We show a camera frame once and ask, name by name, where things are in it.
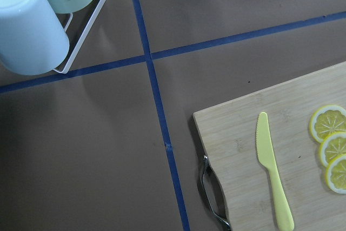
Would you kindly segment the lemon slice middle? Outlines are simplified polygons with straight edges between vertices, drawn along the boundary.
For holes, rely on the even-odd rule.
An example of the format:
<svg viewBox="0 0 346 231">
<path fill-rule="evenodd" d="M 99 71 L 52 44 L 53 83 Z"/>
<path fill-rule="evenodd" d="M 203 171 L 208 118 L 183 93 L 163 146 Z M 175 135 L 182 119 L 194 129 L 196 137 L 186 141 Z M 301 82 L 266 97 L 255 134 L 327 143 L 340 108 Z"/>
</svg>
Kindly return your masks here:
<svg viewBox="0 0 346 231">
<path fill-rule="evenodd" d="M 324 167 L 342 154 L 345 154 L 345 132 L 339 131 L 330 134 L 320 145 L 319 158 Z"/>
</svg>

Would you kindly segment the lemon slice bottom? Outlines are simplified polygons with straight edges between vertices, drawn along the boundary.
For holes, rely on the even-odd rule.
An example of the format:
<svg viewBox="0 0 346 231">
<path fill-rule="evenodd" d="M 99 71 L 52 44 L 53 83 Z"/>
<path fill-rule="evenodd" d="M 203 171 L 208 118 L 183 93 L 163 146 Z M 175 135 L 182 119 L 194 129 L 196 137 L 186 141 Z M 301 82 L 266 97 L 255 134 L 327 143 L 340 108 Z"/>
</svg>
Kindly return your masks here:
<svg viewBox="0 0 346 231">
<path fill-rule="evenodd" d="M 345 154 L 330 161 L 325 170 L 325 182 L 333 192 L 345 194 Z"/>
</svg>

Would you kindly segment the lemon slice top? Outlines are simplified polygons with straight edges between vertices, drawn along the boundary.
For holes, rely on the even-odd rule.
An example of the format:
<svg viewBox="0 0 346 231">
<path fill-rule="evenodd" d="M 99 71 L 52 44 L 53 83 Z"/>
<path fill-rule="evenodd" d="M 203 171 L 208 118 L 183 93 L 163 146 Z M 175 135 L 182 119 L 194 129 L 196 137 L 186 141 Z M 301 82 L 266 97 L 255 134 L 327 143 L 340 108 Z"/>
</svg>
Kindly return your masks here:
<svg viewBox="0 0 346 231">
<path fill-rule="evenodd" d="M 310 118 L 309 132 L 318 143 L 333 133 L 345 132 L 345 109 L 334 104 L 318 108 Z"/>
</svg>

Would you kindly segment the bamboo cutting board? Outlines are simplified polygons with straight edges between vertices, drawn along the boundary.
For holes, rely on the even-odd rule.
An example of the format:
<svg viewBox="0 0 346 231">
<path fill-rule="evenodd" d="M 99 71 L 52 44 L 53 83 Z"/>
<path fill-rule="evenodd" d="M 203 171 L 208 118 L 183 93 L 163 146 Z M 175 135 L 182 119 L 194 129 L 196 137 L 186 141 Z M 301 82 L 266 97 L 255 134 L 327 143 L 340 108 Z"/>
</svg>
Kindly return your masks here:
<svg viewBox="0 0 346 231">
<path fill-rule="evenodd" d="M 345 63 L 193 114 L 233 230 L 276 230 L 269 175 L 256 153 L 259 113 L 268 114 L 272 145 L 296 230 L 345 230 L 345 196 L 324 180 L 313 113 L 345 106 Z"/>
</svg>

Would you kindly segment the lemon slice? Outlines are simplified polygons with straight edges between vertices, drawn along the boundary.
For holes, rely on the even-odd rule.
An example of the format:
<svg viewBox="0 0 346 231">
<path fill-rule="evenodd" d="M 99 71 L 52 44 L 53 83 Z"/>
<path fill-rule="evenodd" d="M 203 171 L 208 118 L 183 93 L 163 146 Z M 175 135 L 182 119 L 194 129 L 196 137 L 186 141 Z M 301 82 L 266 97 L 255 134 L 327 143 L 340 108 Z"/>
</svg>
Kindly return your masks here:
<svg viewBox="0 0 346 231">
<path fill-rule="evenodd" d="M 318 108 L 310 118 L 309 132 L 318 143 L 333 133 L 345 132 L 345 109 L 334 104 Z"/>
<path fill-rule="evenodd" d="M 325 182 L 333 192 L 345 194 L 345 154 L 330 161 L 325 170 Z"/>
<path fill-rule="evenodd" d="M 320 145 L 319 158 L 324 167 L 342 154 L 345 154 L 345 132 L 339 131 L 330 134 Z"/>
</svg>

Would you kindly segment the blue cup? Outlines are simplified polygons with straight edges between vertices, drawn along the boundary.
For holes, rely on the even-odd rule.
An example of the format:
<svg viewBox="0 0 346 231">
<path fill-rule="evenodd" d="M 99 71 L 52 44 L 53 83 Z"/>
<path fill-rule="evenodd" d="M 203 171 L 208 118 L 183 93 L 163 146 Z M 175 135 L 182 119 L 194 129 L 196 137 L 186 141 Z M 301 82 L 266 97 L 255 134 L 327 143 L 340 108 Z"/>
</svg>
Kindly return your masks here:
<svg viewBox="0 0 346 231">
<path fill-rule="evenodd" d="M 58 67 L 69 39 L 48 0 L 1 0 L 1 63 L 20 75 Z"/>
</svg>

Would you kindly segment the yellow plastic knife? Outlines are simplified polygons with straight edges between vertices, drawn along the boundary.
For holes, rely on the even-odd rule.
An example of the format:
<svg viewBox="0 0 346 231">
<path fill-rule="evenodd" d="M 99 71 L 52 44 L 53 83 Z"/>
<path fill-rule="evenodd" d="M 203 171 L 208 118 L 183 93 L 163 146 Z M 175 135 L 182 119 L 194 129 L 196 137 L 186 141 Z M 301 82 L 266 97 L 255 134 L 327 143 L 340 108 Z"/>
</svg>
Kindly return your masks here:
<svg viewBox="0 0 346 231">
<path fill-rule="evenodd" d="M 259 113 L 257 118 L 256 151 L 260 164 L 264 166 L 269 173 L 278 229 L 294 230 L 295 224 L 278 173 L 271 141 L 268 115 L 265 112 Z"/>
</svg>

